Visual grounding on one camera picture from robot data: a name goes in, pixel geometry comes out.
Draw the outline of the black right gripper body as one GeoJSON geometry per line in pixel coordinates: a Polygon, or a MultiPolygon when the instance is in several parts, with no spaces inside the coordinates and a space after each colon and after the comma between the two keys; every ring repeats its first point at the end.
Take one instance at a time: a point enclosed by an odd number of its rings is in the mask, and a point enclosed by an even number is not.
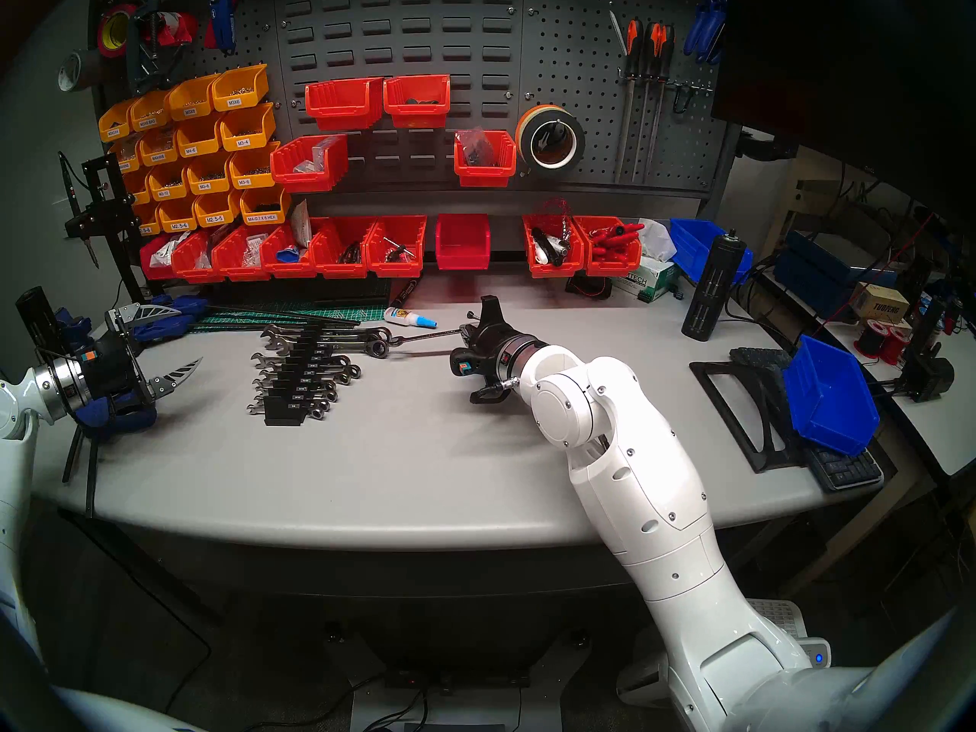
{"type": "Polygon", "coordinates": [[[481,376],[484,385],[476,393],[509,393],[518,385],[514,362],[528,347],[528,335],[506,337],[495,334],[476,340],[474,333],[462,333],[464,345],[450,353],[450,370],[455,377],[481,376]]]}

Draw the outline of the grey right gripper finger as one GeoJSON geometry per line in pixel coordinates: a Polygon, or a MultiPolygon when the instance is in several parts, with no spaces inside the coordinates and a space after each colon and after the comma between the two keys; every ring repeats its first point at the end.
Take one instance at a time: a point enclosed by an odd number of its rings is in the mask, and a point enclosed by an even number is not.
{"type": "Polygon", "coordinates": [[[480,298],[481,309],[477,320],[473,317],[467,324],[461,326],[463,339],[507,339],[509,338],[509,323],[502,315],[501,303],[495,295],[483,295],[480,298]]]}

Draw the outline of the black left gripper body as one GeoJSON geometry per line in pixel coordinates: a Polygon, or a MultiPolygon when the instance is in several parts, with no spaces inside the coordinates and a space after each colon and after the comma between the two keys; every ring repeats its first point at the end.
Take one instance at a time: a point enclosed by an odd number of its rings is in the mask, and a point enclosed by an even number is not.
{"type": "Polygon", "coordinates": [[[73,407],[77,419],[154,419],[156,407],[146,395],[145,377],[136,358],[143,346],[132,332],[107,330],[73,347],[80,364],[83,403],[73,407]]]}

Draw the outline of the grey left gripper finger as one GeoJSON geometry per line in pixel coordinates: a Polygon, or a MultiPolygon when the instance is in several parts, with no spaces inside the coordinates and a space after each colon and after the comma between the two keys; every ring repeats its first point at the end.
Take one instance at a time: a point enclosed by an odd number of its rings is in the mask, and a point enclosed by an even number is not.
{"type": "Polygon", "coordinates": [[[168,373],[146,377],[144,388],[148,398],[162,399],[172,394],[194,374],[201,362],[199,357],[168,373]]]}
{"type": "Polygon", "coordinates": [[[106,329],[119,335],[131,335],[136,328],[180,315],[179,310],[167,305],[130,303],[106,312],[106,329]]]}

